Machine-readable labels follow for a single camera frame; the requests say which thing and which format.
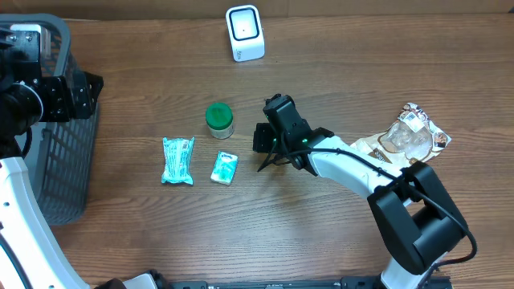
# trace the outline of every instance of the tissue packet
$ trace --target tissue packet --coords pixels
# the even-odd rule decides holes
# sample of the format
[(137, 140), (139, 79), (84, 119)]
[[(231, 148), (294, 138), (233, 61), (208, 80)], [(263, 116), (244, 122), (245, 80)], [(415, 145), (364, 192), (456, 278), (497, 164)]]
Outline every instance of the tissue packet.
[(450, 141), (417, 104), (408, 103), (386, 132), (361, 138), (350, 146), (381, 161), (408, 167), (436, 157)]
[(235, 175), (235, 168), (238, 166), (238, 156), (233, 154), (218, 152), (216, 163), (210, 179), (224, 185), (230, 185)]
[(181, 138), (168, 140), (165, 137), (162, 139), (162, 145), (164, 146), (165, 167), (161, 182), (163, 184), (184, 182), (192, 185), (190, 161), (193, 154), (194, 137), (190, 140)]

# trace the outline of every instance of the brown and white wrapper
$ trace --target brown and white wrapper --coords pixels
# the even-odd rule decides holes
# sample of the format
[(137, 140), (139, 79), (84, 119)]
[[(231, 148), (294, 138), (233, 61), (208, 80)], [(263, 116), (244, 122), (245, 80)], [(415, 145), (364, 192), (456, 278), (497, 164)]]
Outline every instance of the brown and white wrapper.
[(386, 132), (361, 138), (351, 147), (381, 161), (408, 167), (439, 155), (450, 141), (417, 104), (408, 103)]

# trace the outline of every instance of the teal package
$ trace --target teal package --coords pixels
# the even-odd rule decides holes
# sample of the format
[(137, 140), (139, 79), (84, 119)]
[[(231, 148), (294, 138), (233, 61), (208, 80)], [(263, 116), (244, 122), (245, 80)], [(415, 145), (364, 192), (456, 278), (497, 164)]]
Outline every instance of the teal package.
[(219, 152), (214, 164), (214, 169), (210, 175), (212, 181), (220, 184), (230, 185), (234, 179), (235, 169), (238, 166), (238, 156)]
[(165, 167), (161, 182), (172, 184), (186, 183), (193, 184), (190, 174), (190, 161), (193, 154), (194, 137), (187, 139), (168, 140), (162, 139), (164, 147)]

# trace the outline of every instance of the jar with green lid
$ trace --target jar with green lid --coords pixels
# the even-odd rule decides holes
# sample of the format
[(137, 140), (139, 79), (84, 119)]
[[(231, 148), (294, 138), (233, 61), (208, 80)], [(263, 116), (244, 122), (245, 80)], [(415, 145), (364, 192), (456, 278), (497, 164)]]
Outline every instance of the jar with green lid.
[(207, 108), (206, 122), (210, 134), (217, 139), (226, 139), (234, 133), (234, 116), (224, 103), (214, 103)]

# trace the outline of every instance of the white rectangular device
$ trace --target white rectangular device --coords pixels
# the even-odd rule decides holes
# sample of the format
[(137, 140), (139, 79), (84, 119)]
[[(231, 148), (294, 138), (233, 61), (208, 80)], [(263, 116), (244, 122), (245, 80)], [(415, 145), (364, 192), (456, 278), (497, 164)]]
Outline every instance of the white rectangular device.
[(226, 25), (232, 55), (236, 62), (259, 59), (264, 56), (263, 27), (259, 11), (253, 5), (230, 8), (226, 12)]

